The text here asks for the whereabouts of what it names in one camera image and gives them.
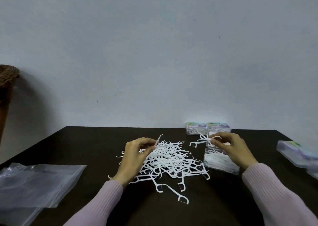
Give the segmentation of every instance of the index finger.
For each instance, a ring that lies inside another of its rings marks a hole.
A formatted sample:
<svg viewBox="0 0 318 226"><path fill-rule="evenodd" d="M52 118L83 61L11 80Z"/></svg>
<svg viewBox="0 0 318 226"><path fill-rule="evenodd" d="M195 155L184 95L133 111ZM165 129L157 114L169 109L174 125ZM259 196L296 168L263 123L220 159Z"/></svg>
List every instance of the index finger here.
<svg viewBox="0 0 318 226"><path fill-rule="evenodd" d="M156 141L157 140L155 140L155 139L146 138L146 137L142 137L142 138L138 138L138 139L134 140L135 144L138 147L141 147L142 145L145 145L145 144L154 145L156 143Z"/></svg>
<svg viewBox="0 0 318 226"><path fill-rule="evenodd" d="M224 142L232 142L236 137L239 137L238 134L230 133L230 132L218 132L213 135L209 135L209 138L215 137L215 136L220 136L222 137L222 141Z"/></svg>

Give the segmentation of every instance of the clear plastic bag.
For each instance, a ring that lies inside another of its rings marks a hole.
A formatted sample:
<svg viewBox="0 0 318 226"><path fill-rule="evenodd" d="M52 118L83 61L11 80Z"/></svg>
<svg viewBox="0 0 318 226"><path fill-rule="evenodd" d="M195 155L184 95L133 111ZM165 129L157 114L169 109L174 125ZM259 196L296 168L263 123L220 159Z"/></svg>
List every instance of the clear plastic bag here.
<svg viewBox="0 0 318 226"><path fill-rule="evenodd" d="M12 163L0 172L0 223L30 225L42 208L58 206L85 167Z"/></svg>

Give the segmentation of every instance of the ribbed cuff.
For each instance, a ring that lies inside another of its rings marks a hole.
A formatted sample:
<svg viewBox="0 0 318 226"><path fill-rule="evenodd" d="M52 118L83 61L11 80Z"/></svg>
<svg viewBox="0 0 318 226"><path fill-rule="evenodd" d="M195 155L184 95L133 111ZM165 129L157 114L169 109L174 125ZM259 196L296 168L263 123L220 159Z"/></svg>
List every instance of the ribbed cuff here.
<svg viewBox="0 0 318 226"><path fill-rule="evenodd" d="M263 163L249 166L243 173L242 179L253 196L262 201L276 201L290 193L272 169Z"/></svg>
<svg viewBox="0 0 318 226"><path fill-rule="evenodd" d="M123 187L117 181L107 181L97 195L90 201L91 210L101 219L107 219L119 202Z"/></svg>

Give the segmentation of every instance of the hand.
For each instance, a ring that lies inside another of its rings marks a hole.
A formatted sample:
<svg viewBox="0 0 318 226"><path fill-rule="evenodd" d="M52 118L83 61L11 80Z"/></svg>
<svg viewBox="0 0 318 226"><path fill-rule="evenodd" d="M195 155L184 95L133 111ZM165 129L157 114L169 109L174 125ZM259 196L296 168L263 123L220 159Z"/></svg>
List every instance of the hand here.
<svg viewBox="0 0 318 226"><path fill-rule="evenodd" d="M257 160L252 155L245 141L238 134L229 132L219 132L209 137L220 136L220 138L210 139L211 143L226 152L230 159L239 167L246 170L250 165L256 164Z"/></svg>
<svg viewBox="0 0 318 226"><path fill-rule="evenodd" d="M125 187L138 174L146 157L156 148L155 143L156 140L145 137L127 142L118 172L111 180L116 180ZM141 147L146 147L143 153L139 152Z"/></svg>

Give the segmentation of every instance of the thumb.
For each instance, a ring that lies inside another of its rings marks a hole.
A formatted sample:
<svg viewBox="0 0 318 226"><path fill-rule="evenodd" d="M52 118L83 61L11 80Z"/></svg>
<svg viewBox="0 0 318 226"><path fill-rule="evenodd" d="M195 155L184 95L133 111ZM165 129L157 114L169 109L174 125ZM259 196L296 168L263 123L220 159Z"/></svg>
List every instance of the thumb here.
<svg viewBox="0 0 318 226"><path fill-rule="evenodd" d="M154 149L156 149L156 147L153 145L153 146L148 147L143 153L141 153L141 156L142 156L143 160L145 160L146 157L147 157Z"/></svg>
<svg viewBox="0 0 318 226"><path fill-rule="evenodd" d="M231 150L231 146L230 145L225 145L222 142L216 140L216 139L210 139L211 144L217 146L218 148L220 148L221 150L225 151L227 154L230 152Z"/></svg>

